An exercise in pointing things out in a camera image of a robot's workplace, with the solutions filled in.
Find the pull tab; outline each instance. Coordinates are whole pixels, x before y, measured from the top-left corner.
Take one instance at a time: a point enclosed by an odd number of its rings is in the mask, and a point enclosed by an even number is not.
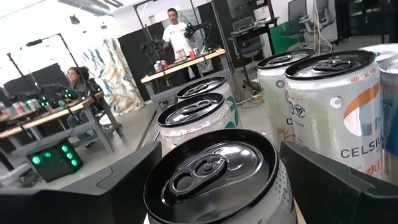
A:
[[[286,55],[286,56],[281,56],[274,58],[269,61],[269,63],[282,63],[282,62],[288,62],[292,59],[293,57],[291,55]]]
[[[210,100],[202,100],[202,101],[199,101],[198,103],[186,106],[184,109],[182,109],[181,114],[182,115],[193,114],[193,113],[201,111],[211,105],[212,105],[212,102]]]
[[[353,64],[350,60],[322,60],[318,64],[314,65],[312,68],[319,72],[338,72],[351,68]]]
[[[210,154],[189,164],[174,174],[169,181],[169,189],[174,196],[183,200],[195,195],[206,186],[219,179],[227,170],[225,156]]]
[[[184,94],[184,96],[190,96],[190,95],[192,95],[192,94],[198,93],[199,91],[205,90],[205,89],[207,89],[208,87],[209,87],[209,84],[207,84],[207,83],[198,85],[198,86],[196,86],[196,87],[194,87],[194,88],[188,90],[188,91]]]

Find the orange stripe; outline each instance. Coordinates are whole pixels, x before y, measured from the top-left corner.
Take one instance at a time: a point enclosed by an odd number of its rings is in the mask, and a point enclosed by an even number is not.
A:
[[[346,111],[344,112],[344,119],[354,110],[356,110],[362,105],[365,105],[366,103],[369,103],[372,99],[374,99],[377,96],[377,93],[379,93],[379,89],[380,89],[380,83],[378,82],[372,88],[369,88],[363,91],[361,94],[359,94],[358,97],[355,98],[348,105]]]

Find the white t-shirt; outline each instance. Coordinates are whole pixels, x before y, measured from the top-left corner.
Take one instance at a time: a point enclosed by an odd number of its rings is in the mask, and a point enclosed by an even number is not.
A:
[[[187,28],[187,25],[179,22],[176,25],[171,24],[164,29],[163,40],[173,45],[176,60],[178,59],[177,50],[184,49],[186,56],[189,56],[189,51],[192,50],[189,40],[184,36],[185,28]]]

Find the white can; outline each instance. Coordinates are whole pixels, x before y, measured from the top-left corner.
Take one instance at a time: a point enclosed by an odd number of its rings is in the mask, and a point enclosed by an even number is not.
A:
[[[353,50],[302,60],[286,70],[299,144],[382,178],[379,65]]]
[[[312,49],[293,50],[266,58],[257,65],[257,77],[264,94],[266,115],[271,117],[270,125],[278,151],[282,141],[296,142],[292,116],[286,99],[286,68],[309,58],[313,53]]]
[[[205,93],[174,104],[157,118],[166,152],[203,133],[234,128],[231,110],[219,93]]]
[[[150,224],[296,224],[286,168],[273,144],[244,129],[202,134],[177,146],[149,174]]]
[[[398,184],[398,56],[380,64],[385,180]]]
[[[192,83],[177,92],[177,102],[181,102],[190,97],[203,93],[219,93],[224,96],[225,102],[231,110],[235,127],[242,128],[242,121],[239,117],[238,107],[236,106],[235,97],[232,93],[231,86],[227,82],[226,77],[218,76],[206,78],[204,80]]]
[[[360,50],[367,50],[376,54],[376,62],[382,63],[384,60],[398,55],[398,44],[377,44],[362,47]]]

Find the can lid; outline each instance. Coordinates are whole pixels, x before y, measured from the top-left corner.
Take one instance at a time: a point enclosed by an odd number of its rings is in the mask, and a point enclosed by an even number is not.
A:
[[[212,90],[217,89],[226,82],[224,76],[206,78],[198,82],[192,83],[189,86],[182,88],[177,92],[176,97],[178,99],[187,99],[192,96],[196,96],[202,93],[208,93]]]
[[[257,204],[278,170],[276,149],[261,134],[217,130],[166,154],[148,176],[144,203],[159,223],[220,223]]]
[[[309,58],[315,51],[313,49],[298,49],[284,52],[278,55],[268,57],[257,64],[261,70],[280,68],[292,65],[293,63]]]
[[[376,62],[383,62],[385,59],[398,55],[398,44],[377,44],[362,47],[360,50],[367,50],[376,54]]]
[[[286,77],[293,80],[318,80],[357,71],[374,62],[376,55],[364,50],[349,50],[319,55],[291,65]]]
[[[223,95],[205,93],[174,104],[157,118],[160,127],[173,128],[193,123],[214,113],[224,103]]]

